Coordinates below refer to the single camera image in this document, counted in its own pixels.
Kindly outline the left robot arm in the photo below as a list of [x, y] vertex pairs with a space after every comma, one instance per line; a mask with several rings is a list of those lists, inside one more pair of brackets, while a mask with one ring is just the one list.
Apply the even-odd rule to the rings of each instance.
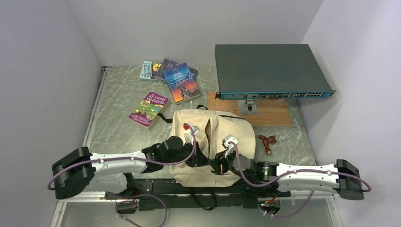
[[198, 142], [183, 142], [177, 136], [129, 154], [91, 153], [88, 147], [80, 147], [52, 165], [53, 177], [47, 188], [59, 200], [74, 197], [89, 186], [128, 199], [138, 193], [134, 174], [152, 173], [178, 164], [202, 167], [210, 161]]

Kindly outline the brown copper pipe fitting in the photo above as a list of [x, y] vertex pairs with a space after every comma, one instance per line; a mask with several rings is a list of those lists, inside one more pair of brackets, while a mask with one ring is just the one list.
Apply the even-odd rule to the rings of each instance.
[[267, 155], [271, 155], [272, 154], [272, 150], [270, 149], [269, 145], [270, 144], [274, 144], [277, 142], [277, 137], [275, 135], [266, 137], [264, 135], [258, 135], [258, 138], [262, 141], [264, 148], [265, 148], [265, 152], [267, 153]]

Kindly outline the aluminium rail frame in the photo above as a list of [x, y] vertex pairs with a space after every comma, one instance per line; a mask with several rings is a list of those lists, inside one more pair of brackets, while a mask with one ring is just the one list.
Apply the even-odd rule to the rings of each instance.
[[129, 111], [138, 98], [134, 91], [144, 93], [135, 87], [139, 81], [142, 65], [103, 66], [99, 88], [92, 108], [82, 147], [72, 151], [56, 167], [88, 161], [90, 152], [102, 154], [127, 151], [132, 132], [137, 128], [128, 120]]

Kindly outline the metal switch stand bracket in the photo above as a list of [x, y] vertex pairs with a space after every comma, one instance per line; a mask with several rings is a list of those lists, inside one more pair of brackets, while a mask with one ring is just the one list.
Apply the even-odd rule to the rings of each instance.
[[237, 100], [238, 110], [241, 115], [257, 115], [258, 109], [253, 99]]

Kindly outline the dark network switch box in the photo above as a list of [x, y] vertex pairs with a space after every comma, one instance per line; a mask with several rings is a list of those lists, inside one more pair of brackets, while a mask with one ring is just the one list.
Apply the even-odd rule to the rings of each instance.
[[220, 100], [329, 98], [329, 85], [308, 44], [217, 44]]

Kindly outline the beige canvas backpack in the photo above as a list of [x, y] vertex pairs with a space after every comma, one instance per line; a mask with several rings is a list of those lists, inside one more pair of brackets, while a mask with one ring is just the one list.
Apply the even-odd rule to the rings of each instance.
[[211, 111], [199, 105], [197, 109], [176, 111], [171, 119], [159, 115], [166, 123], [172, 124], [170, 134], [192, 141], [190, 130], [184, 128], [188, 123], [193, 129], [199, 128], [194, 139], [200, 151], [193, 154], [187, 163], [170, 166], [173, 178], [189, 189], [191, 197], [201, 205], [194, 188], [209, 188], [214, 205], [205, 207], [213, 210], [217, 206], [215, 189], [230, 187], [240, 180], [231, 167], [236, 157], [231, 142], [235, 142], [239, 153], [246, 158], [254, 158], [255, 133], [252, 125], [233, 113]]

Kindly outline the wooden board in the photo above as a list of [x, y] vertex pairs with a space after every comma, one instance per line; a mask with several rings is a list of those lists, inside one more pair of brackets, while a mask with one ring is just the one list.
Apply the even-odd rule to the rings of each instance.
[[283, 99], [254, 100], [252, 110], [248, 110], [245, 100], [220, 100], [216, 93], [206, 94], [207, 108], [214, 111], [230, 112], [246, 119], [256, 127], [291, 126], [288, 106]]

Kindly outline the dark purple book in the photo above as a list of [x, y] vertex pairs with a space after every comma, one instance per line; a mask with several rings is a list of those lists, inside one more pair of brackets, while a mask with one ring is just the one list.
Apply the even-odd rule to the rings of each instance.
[[[175, 62], [175, 61], [171, 61], [168, 59], [164, 59], [161, 63], [161, 66], [159, 67], [159, 69], [156, 71], [156, 74], [154, 76], [154, 78], [156, 80], [160, 80], [162, 82], [166, 82], [165, 76], [163, 74], [164, 71], [166, 70], [170, 70], [171, 68], [175, 68], [177, 66], [179, 66], [180, 64]], [[188, 67], [188, 70], [191, 72], [191, 76], [184, 74], [184, 77], [178, 78], [176, 77], [177, 81], [184, 81], [184, 79], [192, 79], [193, 81], [196, 81], [196, 78], [198, 76], [198, 70]]]

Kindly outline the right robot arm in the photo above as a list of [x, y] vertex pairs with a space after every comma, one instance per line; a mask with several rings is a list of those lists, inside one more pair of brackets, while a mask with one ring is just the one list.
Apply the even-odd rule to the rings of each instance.
[[294, 166], [278, 162], [256, 162], [243, 155], [218, 153], [210, 162], [212, 172], [232, 172], [249, 186], [261, 188], [266, 196], [276, 192], [322, 191], [337, 193], [342, 199], [363, 200], [371, 188], [360, 177], [357, 167], [344, 159], [325, 166]]

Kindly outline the Jane Eyre book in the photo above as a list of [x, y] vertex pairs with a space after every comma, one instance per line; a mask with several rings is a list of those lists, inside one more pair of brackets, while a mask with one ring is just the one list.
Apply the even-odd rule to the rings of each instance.
[[163, 71], [163, 76], [176, 104], [195, 99], [201, 92], [186, 63]]

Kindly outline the black base frame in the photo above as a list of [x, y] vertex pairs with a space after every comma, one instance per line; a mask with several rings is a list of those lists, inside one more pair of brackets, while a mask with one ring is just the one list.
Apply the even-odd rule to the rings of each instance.
[[144, 195], [138, 199], [139, 210], [149, 211], [163, 208], [163, 205], [158, 200], [150, 198], [150, 195], [157, 196], [168, 209], [212, 207], [256, 209], [263, 199], [274, 196], [287, 198], [291, 193], [271, 188], [251, 187], [242, 180], [225, 188], [191, 188], [184, 187], [173, 179], [131, 178], [125, 190], [117, 194], [106, 192], [105, 199], [127, 200], [134, 195]]

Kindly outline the purple treehouse book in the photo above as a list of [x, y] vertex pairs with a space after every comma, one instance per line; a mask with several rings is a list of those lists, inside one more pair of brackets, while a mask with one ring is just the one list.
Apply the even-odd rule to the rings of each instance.
[[148, 129], [153, 125], [158, 114], [161, 114], [168, 107], [169, 103], [169, 98], [155, 92], [149, 92], [128, 118]]

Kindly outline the light blue book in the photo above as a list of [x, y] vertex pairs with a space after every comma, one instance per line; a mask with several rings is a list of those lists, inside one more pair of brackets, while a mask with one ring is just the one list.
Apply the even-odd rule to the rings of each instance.
[[157, 63], [157, 62], [153, 62], [153, 61], [144, 61], [140, 75], [139, 75], [139, 79], [146, 80], [146, 81], [157, 80], [155, 78], [155, 76], [160, 67], [161, 67], [161, 63]]

